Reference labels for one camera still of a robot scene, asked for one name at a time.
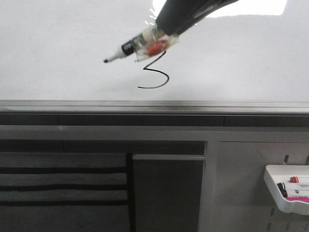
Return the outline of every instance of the white surface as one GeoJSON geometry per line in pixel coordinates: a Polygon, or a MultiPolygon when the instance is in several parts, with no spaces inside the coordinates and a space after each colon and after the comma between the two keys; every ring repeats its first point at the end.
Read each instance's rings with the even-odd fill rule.
{"type": "Polygon", "coordinates": [[[155,21],[153,8],[152,0],[1,1],[0,99],[309,102],[309,1],[288,0],[282,15],[200,21],[151,66],[170,82],[139,89],[165,81],[142,70],[151,60],[103,59],[155,21]]]}
{"type": "Polygon", "coordinates": [[[291,176],[308,176],[308,165],[267,165],[264,180],[273,196],[277,207],[285,213],[309,215],[309,203],[301,201],[287,201],[280,193],[277,183],[289,182],[291,176]]]}

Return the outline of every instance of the whiteboard tray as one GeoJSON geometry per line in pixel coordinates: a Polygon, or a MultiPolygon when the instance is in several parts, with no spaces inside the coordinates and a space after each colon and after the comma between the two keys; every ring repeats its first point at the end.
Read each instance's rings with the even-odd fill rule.
{"type": "Polygon", "coordinates": [[[285,213],[309,215],[309,203],[286,200],[277,183],[290,182],[291,176],[309,176],[308,165],[267,165],[264,180],[278,208],[285,213]]]}

